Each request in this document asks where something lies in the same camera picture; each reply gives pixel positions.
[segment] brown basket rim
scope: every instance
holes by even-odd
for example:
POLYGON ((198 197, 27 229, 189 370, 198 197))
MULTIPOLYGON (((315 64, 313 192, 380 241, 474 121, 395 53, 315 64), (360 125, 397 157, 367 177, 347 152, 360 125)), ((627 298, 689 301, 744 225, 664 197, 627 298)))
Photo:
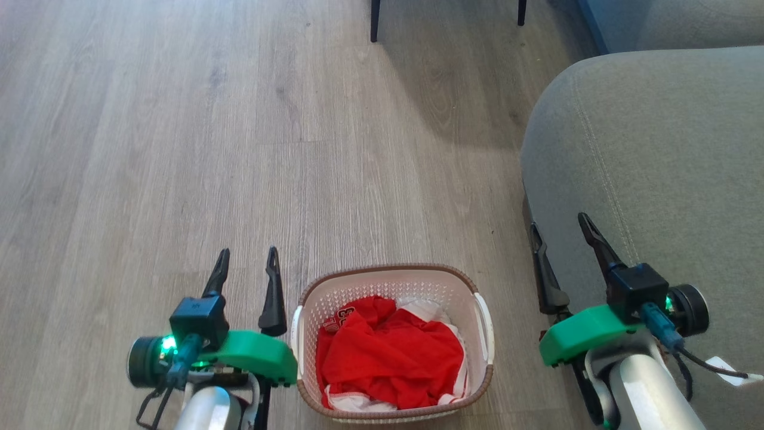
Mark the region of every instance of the brown basket rim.
MULTIPOLYGON (((472 282, 472 280, 464 272, 454 267, 451 267, 449 265, 435 264, 435 263, 368 265, 368 266, 360 267, 357 269, 340 270, 337 272, 331 272, 328 275, 324 275, 316 279, 315 281, 310 283, 308 288, 306 288, 306 290, 300 296, 298 305, 304 306, 310 293, 313 292, 313 290, 316 289, 317 286, 321 285, 323 282, 328 281, 329 279, 335 279, 335 278, 339 278, 341 276, 346 276, 346 275, 357 275, 359 273, 388 272, 388 271, 394 271, 394 270, 438 270, 440 272, 447 272, 456 276, 457 278, 460 278, 464 282, 464 284, 467 285, 467 287, 470 289, 472 294, 478 292, 478 287, 474 284, 474 282, 472 282)), ((299 391, 300 396, 303 398, 305 403, 307 403, 308 406, 310 406, 311 409, 331 419, 354 419, 354 420, 369 420, 369 421, 380 420, 380 419, 406 419, 406 418, 421 417, 424 415, 434 415, 434 414, 439 414, 443 412, 451 412, 451 411, 456 411, 457 409, 466 408, 472 403, 477 402, 477 400, 485 394, 485 392, 488 390, 488 385, 490 385, 490 380, 493 377, 493 375, 494 375, 494 365, 488 364, 485 368, 485 377, 483 378, 483 382, 481 383, 480 387, 478 387, 478 389, 475 390, 475 392, 472 393, 470 396, 468 396, 467 398, 459 402, 449 403, 448 405, 437 405, 437 406, 430 406, 427 408, 417 408, 417 409, 404 409, 404 410, 393 411, 393 412, 360 413, 360 412, 346 412, 346 411, 336 411, 334 409, 327 409, 324 407, 323 404, 315 401, 310 396, 310 394, 308 394, 308 389, 305 387, 305 383, 303 382, 302 379, 297 381, 297 389, 299 391)))

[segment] clothing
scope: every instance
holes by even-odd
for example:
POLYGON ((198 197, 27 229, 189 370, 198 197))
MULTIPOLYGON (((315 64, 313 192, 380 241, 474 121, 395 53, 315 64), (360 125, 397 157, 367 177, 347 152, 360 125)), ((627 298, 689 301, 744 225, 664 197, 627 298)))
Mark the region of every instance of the clothing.
POLYGON ((469 393, 464 344, 439 305, 352 301, 319 329, 324 406, 380 412, 447 404, 469 393))

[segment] white basket handle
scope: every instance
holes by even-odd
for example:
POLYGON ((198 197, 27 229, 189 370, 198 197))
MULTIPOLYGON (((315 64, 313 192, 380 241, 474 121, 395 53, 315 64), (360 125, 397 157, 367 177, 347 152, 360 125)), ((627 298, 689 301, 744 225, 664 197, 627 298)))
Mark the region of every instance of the white basket handle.
POLYGON ((290 344, 295 360, 297 360, 297 380, 303 378, 305 373, 305 359, 303 358, 303 349, 300 347, 303 343, 303 306, 295 309, 292 317, 292 332, 290 333, 290 344))
POLYGON ((494 364, 494 323, 490 319, 490 312, 488 311, 488 305, 485 304, 485 300, 480 293, 474 293, 477 315, 480 317, 480 324, 478 329, 480 330, 481 343, 483 344, 483 359, 487 364, 494 364))

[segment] metal chair leg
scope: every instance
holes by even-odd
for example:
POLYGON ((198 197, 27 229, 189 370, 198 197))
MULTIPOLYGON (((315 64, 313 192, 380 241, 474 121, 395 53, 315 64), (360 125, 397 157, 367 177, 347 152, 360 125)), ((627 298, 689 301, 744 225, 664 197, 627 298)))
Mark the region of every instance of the metal chair leg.
POLYGON ((377 41, 377 28, 380 24, 380 0, 371 0, 371 43, 377 41))
POLYGON ((523 26, 525 24, 525 9, 528 0, 519 0, 517 4, 517 25, 523 26))

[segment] plastic basket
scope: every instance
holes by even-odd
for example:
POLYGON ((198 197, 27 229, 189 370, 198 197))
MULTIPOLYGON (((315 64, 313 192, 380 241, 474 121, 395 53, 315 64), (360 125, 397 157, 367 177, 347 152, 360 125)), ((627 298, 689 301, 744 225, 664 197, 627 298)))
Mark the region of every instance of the plastic basket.
POLYGON ((291 332, 297 358, 297 388, 318 413, 340 422, 387 424, 431 419, 476 402, 494 372, 494 326, 478 288, 444 265, 389 265, 332 273, 314 281, 299 300, 291 332), (441 305, 465 343, 470 392, 461 401, 392 412, 345 412, 325 408, 316 379, 316 339, 321 324, 349 301, 369 295, 394 300, 427 299, 441 305))

